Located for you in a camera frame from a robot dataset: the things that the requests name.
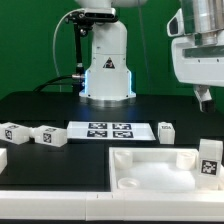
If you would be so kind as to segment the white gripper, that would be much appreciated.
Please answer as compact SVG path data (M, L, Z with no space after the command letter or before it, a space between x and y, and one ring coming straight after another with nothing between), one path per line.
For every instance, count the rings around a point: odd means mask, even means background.
M224 31L217 34L217 39L216 45L208 47L196 47L192 36L175 38L171 44L175 75L179 82L195 85L203 113L215 111L209 86L224 87Z

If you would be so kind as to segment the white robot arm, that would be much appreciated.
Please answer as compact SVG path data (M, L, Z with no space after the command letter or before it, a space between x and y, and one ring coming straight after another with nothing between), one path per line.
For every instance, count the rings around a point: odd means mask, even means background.
M127 30L118 7L147 0L75 0L78 33L93 33L91 65L84 73L82 100L103 107L133 101L131 72L126 66ZM200 110L214 109L209 88L224 87L224 0L179 0L181 8L167 24L172 61L179 82L191 84Z

